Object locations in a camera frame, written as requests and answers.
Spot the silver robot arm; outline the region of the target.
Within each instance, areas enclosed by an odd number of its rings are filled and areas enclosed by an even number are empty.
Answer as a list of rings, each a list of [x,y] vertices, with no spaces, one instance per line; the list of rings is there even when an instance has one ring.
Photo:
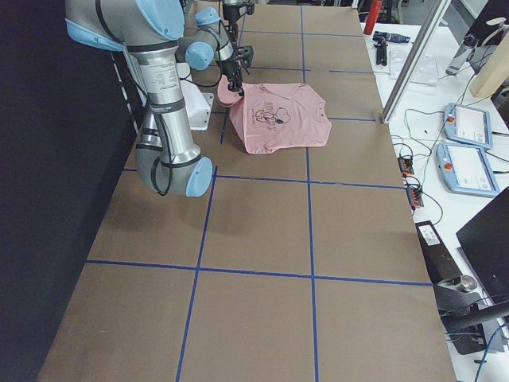
[[[223,19],[230,23],[237,22],[244,15],[252,15],[255,4],[245,0],[221,0]]]
[[[67,1],[65,10],[71,39],[136,61],[146,98],[136,164],[146,186],[162,196],[204,195],[213,165],[192,139],[177,62],[195,70],[216,62],[231,90],[243,90],[239,51],[217,10],[196,13],[191,37],[178,1]]]

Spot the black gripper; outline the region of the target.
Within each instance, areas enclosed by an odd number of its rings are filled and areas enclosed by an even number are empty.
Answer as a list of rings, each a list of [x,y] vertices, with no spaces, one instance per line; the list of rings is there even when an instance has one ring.
[[[243,77],[239,61],[236,59],[222,61],[221,72],[227,78],[228,90],[237,92],[240,97],[244,97]]]

